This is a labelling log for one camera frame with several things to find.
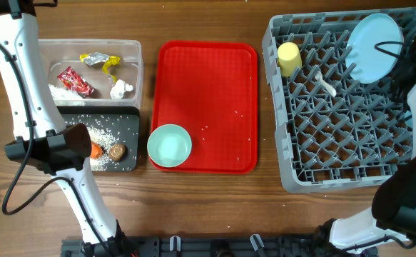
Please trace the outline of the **brown chestnut food scrap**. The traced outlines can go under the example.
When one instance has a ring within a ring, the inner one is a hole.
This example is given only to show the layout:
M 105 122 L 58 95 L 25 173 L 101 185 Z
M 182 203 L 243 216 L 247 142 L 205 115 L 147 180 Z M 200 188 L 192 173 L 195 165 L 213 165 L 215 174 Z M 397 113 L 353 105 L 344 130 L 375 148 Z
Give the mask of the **brown chestnut food scrap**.
M 108 152 L 108 156 L 112 161 L 120 161 L 126 152 L 126 147 L 123 144 L 114 144 Z

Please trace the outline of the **yellow candy wrapper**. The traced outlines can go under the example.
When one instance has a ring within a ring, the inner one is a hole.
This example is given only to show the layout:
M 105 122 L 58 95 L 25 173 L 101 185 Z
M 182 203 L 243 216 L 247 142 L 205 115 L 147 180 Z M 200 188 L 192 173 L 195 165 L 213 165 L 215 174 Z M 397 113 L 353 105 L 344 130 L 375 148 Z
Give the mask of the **yellow candy wrapper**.
M 102 72 L 104 72 L 105 75 L 107 75 L 109 78 L 111 78 L 114 83 L 117 82 L 117 78 L 114 75 L 112 75 L 109 72 L 108 69 L 111 66 L 117 66 L 117 65 L 119 65 L 120 64 L 120 60 L 121 60 L 121 58 L 118 57 L 118 56 L 110 56 L 110 59 L 108 61 L 99 63 L 99 64 L 102 64 L 102 67 L 101 67 Z

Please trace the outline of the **green bowl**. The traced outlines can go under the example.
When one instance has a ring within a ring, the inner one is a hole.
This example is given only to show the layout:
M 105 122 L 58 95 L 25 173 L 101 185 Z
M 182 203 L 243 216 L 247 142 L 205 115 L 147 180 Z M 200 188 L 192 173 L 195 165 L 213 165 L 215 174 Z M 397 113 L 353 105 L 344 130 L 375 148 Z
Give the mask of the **green bowl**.
M 147 152 L 156 165 L 173 168 L 188 159 L 192 145 L 191 136 L 182 126 L 165 124 L 153 130 L 149 136 Z

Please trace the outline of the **white plastic spoon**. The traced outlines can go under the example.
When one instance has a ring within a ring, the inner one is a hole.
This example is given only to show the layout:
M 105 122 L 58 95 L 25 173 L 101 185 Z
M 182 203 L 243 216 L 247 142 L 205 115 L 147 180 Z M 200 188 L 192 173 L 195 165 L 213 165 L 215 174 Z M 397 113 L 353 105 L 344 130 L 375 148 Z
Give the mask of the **white plastic spoon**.
M 326 82 L 324 79 L 323 79 L 323 75 L 322 75 L 322 73 L 320 72 L 320 71 L 318 71 L 317 73 L 316 73 L 316 75 L 315 75 L 315 79 L 320 83 L 320 85 L 322 85 L 324 88 L 325 88 L 325 90 L 332 96 L 332 97 L 336 97 L 336 95 L 337 95 L 337 91 L 336 91 L 336 89 L 333 87 L 333 86 L 331 86 L 328 82 Z

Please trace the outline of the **light blue bowl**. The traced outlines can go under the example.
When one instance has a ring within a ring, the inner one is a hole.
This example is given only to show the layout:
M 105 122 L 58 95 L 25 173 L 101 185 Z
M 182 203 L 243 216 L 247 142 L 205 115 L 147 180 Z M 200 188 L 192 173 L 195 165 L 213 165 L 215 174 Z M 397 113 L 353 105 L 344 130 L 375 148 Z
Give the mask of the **light blue bowl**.
M 406 124 L 406 126 L 408 126 L 410 128 L 413 127 L 411 111 L 406 111 L 405 112 L 405 124 Z

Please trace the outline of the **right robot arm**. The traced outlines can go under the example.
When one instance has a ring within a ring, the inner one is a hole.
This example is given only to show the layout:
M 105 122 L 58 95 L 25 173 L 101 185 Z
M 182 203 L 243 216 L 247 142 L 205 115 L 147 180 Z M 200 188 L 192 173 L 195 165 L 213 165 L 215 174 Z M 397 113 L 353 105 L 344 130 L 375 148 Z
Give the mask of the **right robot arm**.
M 416 72 L 416 37 L 398 59 Z M 405 249 L 416 246 L 416 83 L 401 86 L 399 92 L 412 119 L 411 160 L 378 188 L 370 208 L 318 226 L 306 241 L 313 256 L 367 256 L 369 250 L 391 242 Z

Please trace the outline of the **orange carrot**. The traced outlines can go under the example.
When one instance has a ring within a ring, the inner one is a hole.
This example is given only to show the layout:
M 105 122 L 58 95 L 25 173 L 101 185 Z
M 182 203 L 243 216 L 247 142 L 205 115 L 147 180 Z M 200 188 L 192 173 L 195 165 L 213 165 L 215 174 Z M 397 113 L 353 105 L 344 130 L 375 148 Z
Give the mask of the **orange carrot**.
M 99 146 L 97 143 L 95 142 L 91 142 L 91 155 L 90 158 L 92 159 L 98 159 L 100 157 L 102 157 L 103 155 L 103 149 L 101 148 L 101 146 Z

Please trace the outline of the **light blue plate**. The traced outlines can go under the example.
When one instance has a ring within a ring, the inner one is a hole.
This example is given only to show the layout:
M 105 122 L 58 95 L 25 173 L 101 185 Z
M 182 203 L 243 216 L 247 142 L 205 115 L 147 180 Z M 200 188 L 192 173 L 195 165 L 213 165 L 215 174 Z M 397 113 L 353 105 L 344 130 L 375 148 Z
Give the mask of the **light blue plate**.
M 352 79 L 371 84 L 389 74 L 401 54 L 404 36 L 395 20 L 387 14 L 365 17 L 353 29 L 347 41 L 351 49 L 346 66 L 354 64 Z

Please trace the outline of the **small white tissue piece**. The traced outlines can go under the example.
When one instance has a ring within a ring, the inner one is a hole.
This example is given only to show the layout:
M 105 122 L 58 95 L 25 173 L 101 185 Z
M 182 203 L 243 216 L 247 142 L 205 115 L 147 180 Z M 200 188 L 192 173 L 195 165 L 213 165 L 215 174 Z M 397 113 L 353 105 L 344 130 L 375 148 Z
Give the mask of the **small white tissue piece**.
M 125 81 L 119 79 L 110 90 L 110 97 L 112 99 L 122 99 L 126 93 L 134 90 L 133 85 L 127 84 Z

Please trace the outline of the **yellow plastic cup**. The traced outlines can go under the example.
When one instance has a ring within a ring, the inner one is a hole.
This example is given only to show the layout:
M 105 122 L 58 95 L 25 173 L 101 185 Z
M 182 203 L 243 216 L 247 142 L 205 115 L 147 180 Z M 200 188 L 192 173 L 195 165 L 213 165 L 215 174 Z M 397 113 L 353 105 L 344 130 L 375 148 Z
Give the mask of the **yellow plastic cup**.
M 302 59 L 298 45 L 285 42 L 278 47 L 278 66 L 281 76 L 289 77 L 296 68 L 302 67 Z

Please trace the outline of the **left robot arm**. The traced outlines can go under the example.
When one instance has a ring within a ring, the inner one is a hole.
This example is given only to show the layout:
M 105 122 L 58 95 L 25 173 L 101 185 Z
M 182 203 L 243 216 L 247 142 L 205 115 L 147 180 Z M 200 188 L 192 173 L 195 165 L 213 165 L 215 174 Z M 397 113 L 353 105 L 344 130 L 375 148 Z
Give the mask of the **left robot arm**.
M 5 146 L 9 160 L 21 165 L 7 190 L 2 212 L 14 215 L 11 192 L 26 166 L 50 175 L 67 197 L 82 229 L 85 256 L 129 256 L 132 249 L 118 221 L 106 207 L 90 165 L 91 140 L 83 124 L 67 126 L 57 109 L 44 73 L 38 41 L 36 4 L 0 0 L 0 73 L 13 114 L 14 141 Z

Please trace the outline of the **red snack wrapper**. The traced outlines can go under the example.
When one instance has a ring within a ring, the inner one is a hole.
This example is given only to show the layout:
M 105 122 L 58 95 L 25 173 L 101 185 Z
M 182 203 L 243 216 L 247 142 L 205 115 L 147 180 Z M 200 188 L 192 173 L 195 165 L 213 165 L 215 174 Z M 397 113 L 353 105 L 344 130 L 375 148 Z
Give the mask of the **red snack wrapper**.
M 57 79 L 62 82 L 66 89 L 81 94 L 82 96 L 90 96 L 95 91 L 95 88 L 70 66 L 62 71 L 57 76 Z

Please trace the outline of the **silver foil wrapper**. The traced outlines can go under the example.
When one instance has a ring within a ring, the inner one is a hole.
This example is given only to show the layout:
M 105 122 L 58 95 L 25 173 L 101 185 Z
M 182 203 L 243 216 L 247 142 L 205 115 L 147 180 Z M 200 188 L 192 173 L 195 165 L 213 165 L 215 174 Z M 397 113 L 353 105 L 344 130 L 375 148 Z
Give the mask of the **silver foil wrapper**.
M 99 52 L 94 52 L 90 54 L 82 54 L 79 56 L 81 62 L 85 63 L 88 66 L 93 66 L 95 64 L 106 62 L 110 59 L 108 54 L 102 54 Z

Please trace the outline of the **white rice pile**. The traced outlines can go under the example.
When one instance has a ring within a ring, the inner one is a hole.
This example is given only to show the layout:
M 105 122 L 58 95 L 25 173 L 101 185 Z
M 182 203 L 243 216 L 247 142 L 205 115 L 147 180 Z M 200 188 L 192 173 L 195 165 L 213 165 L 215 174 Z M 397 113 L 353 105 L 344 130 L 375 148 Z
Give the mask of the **white rice pile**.
M 102 157 L 90 160 L 92 171 L 132 171 L 138 158 L 139 117 L 125 114 L 63 114 L 67 125 L 84 124 L 91 140 L 103 149 Z M 123 144 L 123 158 L 112 161 L 108 152 L 114 144 Z

